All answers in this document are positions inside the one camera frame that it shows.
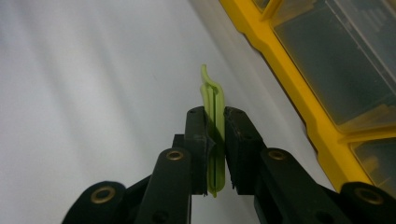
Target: white backdrop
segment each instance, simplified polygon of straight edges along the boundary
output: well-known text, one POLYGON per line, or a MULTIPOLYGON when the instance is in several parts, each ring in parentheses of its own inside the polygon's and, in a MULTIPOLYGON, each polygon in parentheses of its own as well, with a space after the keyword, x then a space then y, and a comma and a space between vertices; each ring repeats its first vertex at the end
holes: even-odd
MULTIPOLYGON (((0 1, 0 223, 60 223, 90 185, 131 186, 202 105, 200 67, 268 147, 320 184, 304 125, 216 0, 0 1)), ((192 223, 258 223, 230 178, 192 198, 192 223)))

